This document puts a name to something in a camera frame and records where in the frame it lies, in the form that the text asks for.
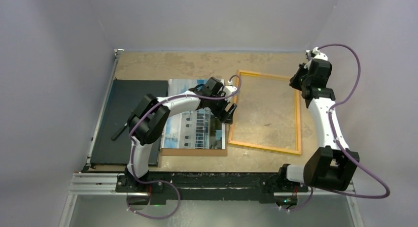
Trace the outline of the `building and sky photo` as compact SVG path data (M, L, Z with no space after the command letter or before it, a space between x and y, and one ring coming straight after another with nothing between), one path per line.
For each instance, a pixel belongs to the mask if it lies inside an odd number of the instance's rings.
M210 109L186 111L168 118L162 134L164 149L225 150L225 125Z

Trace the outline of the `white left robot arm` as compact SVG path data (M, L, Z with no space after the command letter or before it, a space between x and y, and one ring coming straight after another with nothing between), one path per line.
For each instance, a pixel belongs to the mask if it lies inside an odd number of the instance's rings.
M238 85L235 86L232 79L224 84L211 77L205 84L177 95L145 95L127 120L131 140L130 157L125 171L125 175L129 177L128 186L134 192L141 192L150 183L145 176L149 172L151 148L163 134L168 118L187 111L208 108L220 122L232 124L237 104L231 100L239 93L241 85L241 78L238 78Z

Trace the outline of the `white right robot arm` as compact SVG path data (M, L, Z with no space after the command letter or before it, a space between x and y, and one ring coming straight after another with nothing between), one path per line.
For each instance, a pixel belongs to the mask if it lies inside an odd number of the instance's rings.
M317 135L318 149L304 166L285 164L280 169L277 185L283 191L296 183L311 187L345 191L357 168L359 154L351 152L345 142L338 120L331 108L335 94L326 86L332 65L327 60L312 59L300 64L289 85L301 91L310 111Z

